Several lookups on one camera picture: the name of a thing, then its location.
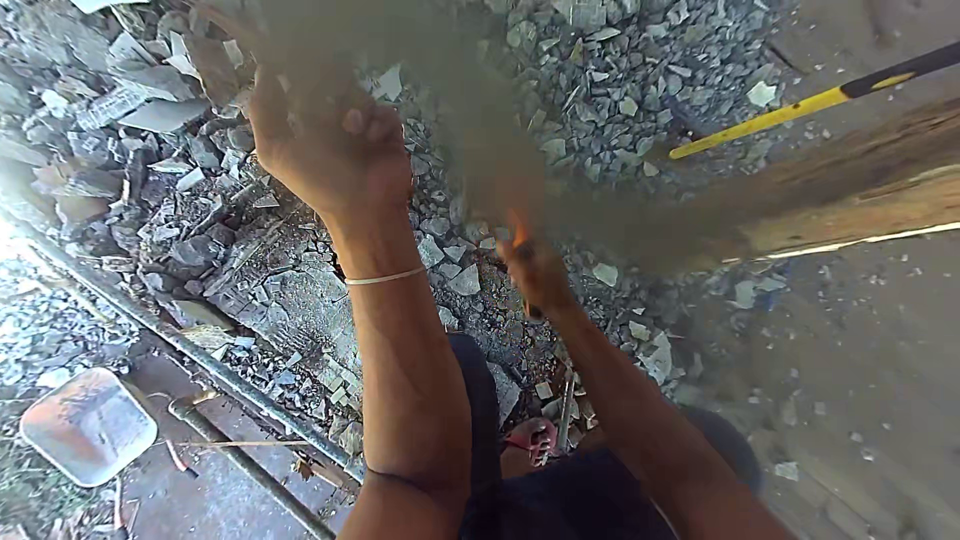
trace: yellow pole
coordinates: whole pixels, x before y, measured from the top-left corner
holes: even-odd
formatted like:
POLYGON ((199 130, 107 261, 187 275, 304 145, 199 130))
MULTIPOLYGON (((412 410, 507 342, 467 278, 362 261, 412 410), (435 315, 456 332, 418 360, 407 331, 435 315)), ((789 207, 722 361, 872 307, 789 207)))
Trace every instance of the yellow pole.
POLYGON ((851 98, 840 89, 840 86, 837 86, 836 88, 831 88, 826 92, 821 92, 815 96, 808 97, 794 105, 783 107, 781 109, 774 110, 773 112, 767 112, 766 114, 762 114, 757 118, 747 120, 742 124, 733 126, 732 128, 724 130, 720 133, 704 137, 689 144, 685 144, 680 148, 675 148, 670 152, 670 158, 672 160, 679 160, 680 158, 685 158, 691 154, 696 154, 697 152, 703 152, 704 150, 707 150, 707 148, 713 148, 718 144, 723 144, 724 142, 734 140, 735 138, 740 138, 749 134, 755 134, 756 132, 765 130, 767 128, 772 128, 778 124, 782 124, 783 122, 812 114, 818 110, 824 110, 833 107, 834 105, 840 105, 841 103, 850 101, 850 99, 851 98))

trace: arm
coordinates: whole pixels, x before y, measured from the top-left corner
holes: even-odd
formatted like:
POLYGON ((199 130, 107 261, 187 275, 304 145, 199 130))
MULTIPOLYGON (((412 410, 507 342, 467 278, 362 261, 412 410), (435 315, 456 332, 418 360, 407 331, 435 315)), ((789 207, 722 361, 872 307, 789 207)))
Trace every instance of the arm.
POLYGON ((567 286, 563 263, 543 248, 527 259, 509 246, 500 253, 521 292, 564 340, 610 449, 677 535, 790 538, 700 431, 589 321, 567 286))
MULTIPOLYGON (((422 267, 396 113, 370 102, 322 111, 296 135, 288 114, 276 76, 258 72, 251 120, 260 162, 322 217, 347 277, 422 267)), ((452 537, 469 495, 469 404, 426 275, 353 285, 349 294, 368 473, 340 537, 452 537)))

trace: dark shorts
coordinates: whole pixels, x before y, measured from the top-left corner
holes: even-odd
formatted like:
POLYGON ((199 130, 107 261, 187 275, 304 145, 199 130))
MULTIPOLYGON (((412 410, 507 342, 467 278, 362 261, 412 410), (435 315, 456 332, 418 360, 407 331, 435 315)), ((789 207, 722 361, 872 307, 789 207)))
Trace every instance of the dark shorts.
MULTIPOLYGON (((450 345, 467 384, 473 438, 472 486, 462 538, 675 538, 630 471, 607 449, 576 453, 525 477, 500 479, 493 377, 472 337, 450 335, 450 345)), ((760 468, 743 436, 712 412, 688 408, 684 415, 756 492, 760 468)))

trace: metal pipe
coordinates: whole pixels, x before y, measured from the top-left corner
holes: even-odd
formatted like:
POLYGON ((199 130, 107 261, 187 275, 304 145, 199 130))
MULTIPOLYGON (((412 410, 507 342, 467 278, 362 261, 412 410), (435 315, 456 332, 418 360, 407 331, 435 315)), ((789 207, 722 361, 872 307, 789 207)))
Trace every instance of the metal pipe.
MULTIPOLYGON (((170 414, 175 418, 185 422, 190 428, 200 434, 204 439, 212 443, 232 442, 219 428, 213 425, 210 420, 204 416, 197 407, 193 405, 192 398, 180 398, 170 402, 168 407, 170 414)), ((253 481, 260 484, 261 487, 270 493, 277 504, 283 506, 290 515, 303 525, 307 531, 314 537, 322 540, 334 540, 336 534, 330 530, 324 522, 320 521, 320 516, 314 514, 301 503, 290 490, 283 487, 280 482, 268 473, 259 463, 253 460, 246 452, 236 447, 221 447, 220 454, 223 454, 241 471, 247 474, 253 481)))
POLYGON ((77 261, 67 255, 60 246, 48 240, 28 223, 13 217, 2 206, 0 206, 0 219, 10 223, 18 234, 32 241, 43 255, 51 259, 74 280, 96 293, 115 309, 126 314, 144 328, 162 337, 167 343, 197 362, 224 387, 249 400, 262 409, 265 414, 275 418, 284 427, 299 435, 300 438, 333 460, 334 463, 343 467, 344 471, 353 479, 363 483, 366 471, 362 467, 361 460, 350 459, 350 456, 343 449, 335 445, 325 435, 318 433, 312 426, 291 414, 287 409, 277 405, 274 400, 237 375, 225 363, 217 360, 204 348, 184 337, 176 327, 163 322, 146 308, 135 304, 122 295, 93 271, 77 264, 77 261))

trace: foot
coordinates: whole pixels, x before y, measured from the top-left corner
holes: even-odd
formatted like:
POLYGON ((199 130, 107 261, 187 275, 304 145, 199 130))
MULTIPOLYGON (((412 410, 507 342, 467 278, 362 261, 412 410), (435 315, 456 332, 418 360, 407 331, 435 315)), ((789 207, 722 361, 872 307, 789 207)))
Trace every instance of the foot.
POLYGON ((557 442, 557 428, 545 418, 532 418, 515 427, 500 455, 504 479, 522 477, 542 466, 557 442))

